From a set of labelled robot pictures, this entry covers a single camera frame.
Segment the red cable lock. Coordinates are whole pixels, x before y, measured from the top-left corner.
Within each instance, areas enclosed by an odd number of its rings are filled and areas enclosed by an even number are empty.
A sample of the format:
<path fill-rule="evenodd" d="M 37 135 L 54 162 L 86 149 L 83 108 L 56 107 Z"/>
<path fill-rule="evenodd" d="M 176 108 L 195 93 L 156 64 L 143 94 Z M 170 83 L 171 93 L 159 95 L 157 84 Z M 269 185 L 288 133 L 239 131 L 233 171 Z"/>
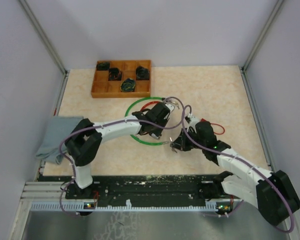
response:
<path fill-rule="evenodd" d="M 150 106 L 156 105 L 156 104 L 158 104 L 158 103 L 159 103 L 159 101 L 157 101 L 157 100 L 148 102 L 148 103 L 146 103 L 140 110 L 141 110 L 142 112 L 147 112 L 147 111 L 150 110 Z M 159 140 L 159 139 L 161 138 L 161 136 L 162 136 L 162 131 L 163 131 L 162 129 L 155 128 L 154 130 L 148 132 L 147 134 L 148 134 L 149 136 L 151 136 L 152 138 L 154 138 L 154 139 L 156 139 L 156 140 Z"/>

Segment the green cable lock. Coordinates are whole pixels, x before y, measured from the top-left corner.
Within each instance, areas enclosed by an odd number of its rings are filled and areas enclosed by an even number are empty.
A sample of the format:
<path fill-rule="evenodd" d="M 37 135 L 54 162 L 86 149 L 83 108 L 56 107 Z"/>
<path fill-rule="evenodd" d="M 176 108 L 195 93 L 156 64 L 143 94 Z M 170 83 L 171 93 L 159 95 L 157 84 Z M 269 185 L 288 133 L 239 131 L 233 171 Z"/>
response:
<path fill-rule="evenodd" d="M 150 96 L 150 97 L 144 97 L 144 98 L 141 98 L 139 100 L 136 100 L 135 102 L 133 102 L 126 110 L 125 112 L 125 117 L 128 116 L 130 110 L 135 106 L 137 105 L 138 103 L 140 102 L 143 102 L 143 101 L 147 101 L 147 100 L 152 100 L 152 101 L 163 101 L 165 98 L 164 97 L 156 97 L 156 96 Z M 141 139 L 139 139 L 138 137 L 134 136 L 134 135 L 131 135 L 131 137 L 137 141 L 138 143 L 140 144 L 144 144 L 144 145 L 148 145 L 148 146 L 162 146 L 162 145 L 166 145 L 168 144 L 168 142 L 147 142 L 147 141 L 143 141 Z"/>

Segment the silver key bunch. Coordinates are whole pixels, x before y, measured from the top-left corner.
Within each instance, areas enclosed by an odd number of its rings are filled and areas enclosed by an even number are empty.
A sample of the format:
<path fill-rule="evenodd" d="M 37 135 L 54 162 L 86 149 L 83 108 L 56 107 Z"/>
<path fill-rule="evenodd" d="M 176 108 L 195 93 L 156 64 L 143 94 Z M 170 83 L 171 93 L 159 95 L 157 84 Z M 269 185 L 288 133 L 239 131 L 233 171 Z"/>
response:
<path fill-rule="evenodd" d="M 169 138 L 169 147 L 171 148 L 171 150 L 172 150 L 174 153 L 177 153 L 177 150 L 175 149 L 175 144 L 174 144 L 174 142 L 173 142 L 172 137 Z"/>

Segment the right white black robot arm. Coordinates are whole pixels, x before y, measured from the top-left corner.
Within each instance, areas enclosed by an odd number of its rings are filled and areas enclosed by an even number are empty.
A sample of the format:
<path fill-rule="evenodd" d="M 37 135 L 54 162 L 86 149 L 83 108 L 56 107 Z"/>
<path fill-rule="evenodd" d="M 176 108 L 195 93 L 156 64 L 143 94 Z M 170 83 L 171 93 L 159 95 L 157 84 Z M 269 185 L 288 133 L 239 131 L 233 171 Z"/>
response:
<path fill-rule="evenodd" d="M 288 175 L 259 167 L 218 140 L 208 121 L 197 121 L 183 128 L 171 148 L 182 152 L 200 149 L 205 158 L 225 171 L 213 185 L 219 198 L 233 195 L 258 209 L 263 218 L 277 226 L 300 209 L 300 199 Z"/>

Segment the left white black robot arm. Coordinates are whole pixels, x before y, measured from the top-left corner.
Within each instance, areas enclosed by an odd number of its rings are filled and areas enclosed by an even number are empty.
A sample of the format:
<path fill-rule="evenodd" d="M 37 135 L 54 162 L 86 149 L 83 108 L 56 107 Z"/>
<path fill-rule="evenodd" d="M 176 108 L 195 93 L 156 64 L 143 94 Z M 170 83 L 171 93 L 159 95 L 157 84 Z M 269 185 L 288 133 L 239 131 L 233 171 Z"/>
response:
<path fill-rule="evenodd" d="M 101 144 L 130 135 L 150 135 L 159 139 L 174 109 L 171 103 L 159 102 L 145 112 L 135 111 L 116 121 L 93 123 L 88 118 L 81 120 L 64 141 L 73 162 L 77 194 L 85 199 L 93 195 L 91 162 Z"/>

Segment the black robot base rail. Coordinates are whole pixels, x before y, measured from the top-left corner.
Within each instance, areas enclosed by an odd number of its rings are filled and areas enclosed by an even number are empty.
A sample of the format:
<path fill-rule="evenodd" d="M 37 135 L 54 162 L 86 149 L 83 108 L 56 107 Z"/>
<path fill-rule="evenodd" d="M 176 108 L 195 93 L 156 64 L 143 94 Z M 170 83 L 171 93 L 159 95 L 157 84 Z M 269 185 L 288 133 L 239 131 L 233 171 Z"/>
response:
<path fill-rule="evenodd" d="M 69 177 L 40 176 L 38 183 L 57 192 L 57 210 L 92 212 L 199 211 L 209 216 L 229 216 L 243 201 L 223 193 L 218 175 L 94 176 L 80 189 Z"/>

